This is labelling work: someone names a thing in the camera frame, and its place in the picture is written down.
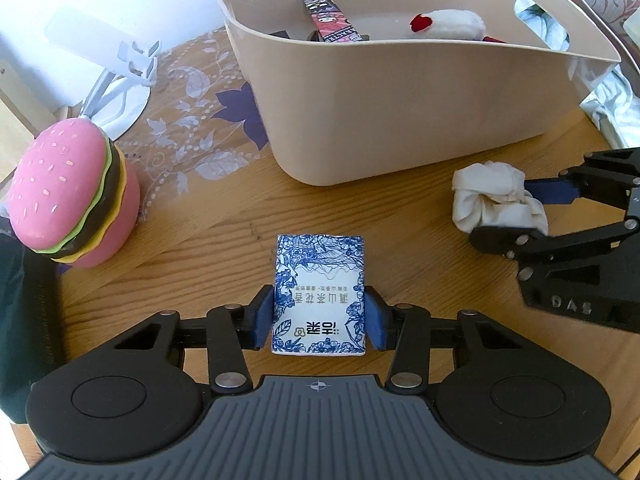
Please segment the light blue crumpled bedding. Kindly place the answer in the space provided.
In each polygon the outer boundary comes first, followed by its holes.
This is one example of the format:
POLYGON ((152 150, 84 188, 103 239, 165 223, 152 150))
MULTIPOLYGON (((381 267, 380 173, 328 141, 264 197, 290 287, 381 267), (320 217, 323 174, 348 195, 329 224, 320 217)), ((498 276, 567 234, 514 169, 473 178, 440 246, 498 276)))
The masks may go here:
MULTIPOLYGON (((566 51, 570 35, 533 0, 518 0, 516 16, 551 50, 566 51)), ((639 97, 616 66, 581 103, 580 108, 601 131, 611 148, 638 148, 639 97)))

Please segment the blue white tissue pack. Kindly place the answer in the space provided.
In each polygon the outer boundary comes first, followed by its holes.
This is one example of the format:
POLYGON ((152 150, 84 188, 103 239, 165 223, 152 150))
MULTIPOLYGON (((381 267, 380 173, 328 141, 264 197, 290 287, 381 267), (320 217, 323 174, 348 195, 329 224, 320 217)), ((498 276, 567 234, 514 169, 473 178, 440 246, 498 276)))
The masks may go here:
POLYGON ((360 236, 281 234, 271 351, 284 356, 366 353, 360 236))

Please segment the dark green paper bag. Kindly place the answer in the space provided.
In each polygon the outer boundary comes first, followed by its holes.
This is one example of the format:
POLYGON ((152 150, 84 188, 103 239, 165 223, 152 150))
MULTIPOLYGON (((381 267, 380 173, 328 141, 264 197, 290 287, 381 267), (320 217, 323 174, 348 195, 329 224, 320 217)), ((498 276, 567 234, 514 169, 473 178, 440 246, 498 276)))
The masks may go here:
POLYGON ((32 385, 66 362, 58 266, 23 245, 1 220, 1 411, 26 422, 32 385))

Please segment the white phone stand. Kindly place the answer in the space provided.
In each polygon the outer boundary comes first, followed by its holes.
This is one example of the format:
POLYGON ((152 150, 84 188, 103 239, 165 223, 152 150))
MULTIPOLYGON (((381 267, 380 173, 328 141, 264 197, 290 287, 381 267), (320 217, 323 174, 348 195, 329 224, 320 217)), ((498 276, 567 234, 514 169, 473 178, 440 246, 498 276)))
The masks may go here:
POLYGON ((91 120, 111 140, 121 138, 149 103, 162 43, 139 42, 73 9, 56 12, 44 34, 51 44, 102 68, 78 116, 91 120))

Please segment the pink hamburger toy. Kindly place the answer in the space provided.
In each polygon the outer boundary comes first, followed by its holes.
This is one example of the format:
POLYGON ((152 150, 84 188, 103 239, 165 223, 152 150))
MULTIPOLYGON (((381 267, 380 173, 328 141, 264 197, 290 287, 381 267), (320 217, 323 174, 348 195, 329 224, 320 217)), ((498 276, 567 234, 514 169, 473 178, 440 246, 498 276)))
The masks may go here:
POLYGON ((6 212, 17 238, 66 266, 112 258, 137 222, 140 184, 124 152, 87 118, 43 130, 14 171, 6 212))

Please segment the long colourful cartoon box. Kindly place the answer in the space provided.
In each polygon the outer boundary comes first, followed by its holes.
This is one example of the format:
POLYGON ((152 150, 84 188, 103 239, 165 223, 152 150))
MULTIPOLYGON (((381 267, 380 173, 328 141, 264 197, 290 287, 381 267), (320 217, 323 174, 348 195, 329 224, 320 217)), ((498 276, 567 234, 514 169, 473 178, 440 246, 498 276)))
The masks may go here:
POLYGON ((302 0, 325 44, 360 42, 361 36, 334 0, 302 0))

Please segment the cream white scrunchie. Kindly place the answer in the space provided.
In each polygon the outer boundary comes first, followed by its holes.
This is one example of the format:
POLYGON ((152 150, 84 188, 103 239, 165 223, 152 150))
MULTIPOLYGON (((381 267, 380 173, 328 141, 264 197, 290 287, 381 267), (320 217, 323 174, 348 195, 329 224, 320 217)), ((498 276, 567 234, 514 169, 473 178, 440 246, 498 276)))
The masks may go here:
POLYGON ((484 162, 452 176, 452 221, 462 232, 478 226, 535 229, 547 234, 544 205, 526 191, 525 174, 505 162, 484 162))

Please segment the white plush cat red bow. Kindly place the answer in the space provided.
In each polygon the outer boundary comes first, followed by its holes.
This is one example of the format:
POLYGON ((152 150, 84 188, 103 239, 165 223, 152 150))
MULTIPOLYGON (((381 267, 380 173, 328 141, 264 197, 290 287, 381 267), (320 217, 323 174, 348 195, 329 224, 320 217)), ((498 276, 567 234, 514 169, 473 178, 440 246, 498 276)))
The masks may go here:
POLYGON ((502 40, 487 35, 483 19, 470 10, 444 9, 416 14, 409 27, 416 36, 426 39, 502 44, 502 40))

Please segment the beige plastic storage bin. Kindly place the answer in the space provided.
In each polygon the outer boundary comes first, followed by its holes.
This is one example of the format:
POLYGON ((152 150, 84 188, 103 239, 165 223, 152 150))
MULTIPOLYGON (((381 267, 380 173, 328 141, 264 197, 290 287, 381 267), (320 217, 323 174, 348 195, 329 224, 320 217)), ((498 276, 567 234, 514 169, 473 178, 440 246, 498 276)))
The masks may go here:
POLYGON ((302 0, 218 0, 272 154, 290 177, 325 186, 498 148, 549 130, 620 62, 570 0, 533 0, 570 35, 551 50, 518 0, 334 0, 369 41, 307 41, 302 0), (416 14, 470 10, 485 41, 426 39, 416 14), (286 30, 291 39, 271 36, 286 30))

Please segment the small black box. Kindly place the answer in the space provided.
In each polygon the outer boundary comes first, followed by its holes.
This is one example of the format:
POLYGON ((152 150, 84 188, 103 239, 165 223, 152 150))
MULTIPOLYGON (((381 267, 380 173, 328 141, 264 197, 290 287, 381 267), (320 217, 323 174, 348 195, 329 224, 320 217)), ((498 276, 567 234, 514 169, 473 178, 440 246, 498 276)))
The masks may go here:
POLYGON ((276 32, 270 32, 270 35, 281 38, 281 39, 291 39, 290 35, 286 30, 277 30, 276 32))

